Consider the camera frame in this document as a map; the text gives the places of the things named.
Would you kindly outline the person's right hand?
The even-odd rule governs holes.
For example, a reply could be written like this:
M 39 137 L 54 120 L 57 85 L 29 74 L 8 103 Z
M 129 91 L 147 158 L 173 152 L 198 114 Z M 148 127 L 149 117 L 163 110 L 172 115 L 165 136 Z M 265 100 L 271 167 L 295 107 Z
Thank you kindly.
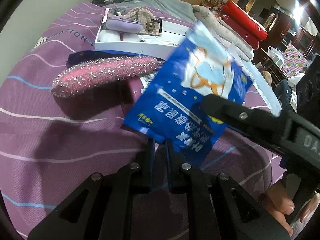
M 262 198 L 261 205 L 281 224 L 291 239 L 295 239 L 319 206 L 319 193 L 315 193 L 303 206 L 299 211 L 299 218 L 291 224 L 287 222 L 285 215 L 293 213 L 295 205 L 287 194 L 282 179 L 278 180 L 266 191 L 266 194 Z

